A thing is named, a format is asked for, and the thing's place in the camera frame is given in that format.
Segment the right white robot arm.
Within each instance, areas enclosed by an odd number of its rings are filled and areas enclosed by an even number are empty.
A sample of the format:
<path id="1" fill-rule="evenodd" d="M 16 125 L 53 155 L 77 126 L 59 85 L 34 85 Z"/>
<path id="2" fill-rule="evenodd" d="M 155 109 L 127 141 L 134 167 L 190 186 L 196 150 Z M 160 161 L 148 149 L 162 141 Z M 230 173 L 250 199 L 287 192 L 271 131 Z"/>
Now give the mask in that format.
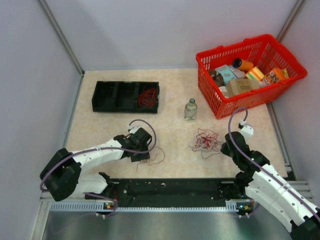
<path id="1" fill-rule="evenodd" d="M 251 150 L 240 132 L 225 135 L 221 152 L 240 169 L 229 198 L 254 200 L 286 228 L 293 240 L 320 238 L 320 208 L 281 177 L 261 152 Z"/>

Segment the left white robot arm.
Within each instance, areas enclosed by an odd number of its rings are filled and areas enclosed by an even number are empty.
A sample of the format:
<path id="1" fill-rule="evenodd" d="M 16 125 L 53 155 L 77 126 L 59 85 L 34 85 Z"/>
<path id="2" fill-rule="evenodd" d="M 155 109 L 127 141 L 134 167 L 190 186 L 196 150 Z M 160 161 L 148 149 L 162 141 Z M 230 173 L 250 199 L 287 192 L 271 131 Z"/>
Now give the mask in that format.
<path id="1" fill-rule="evenodd" d="M 89 173 L 101 164 L 131 158 L 149 157 L 152 136 L 137 126 L 128 135 L 117 135 L 113 139 L 92 148 L 69 152 L 58 150 L 40 173 L 42 186 L 57 202 L 74 194 L 93 193 L 109 198 L 114 191 L 112 182 L 104 172 Z"/>

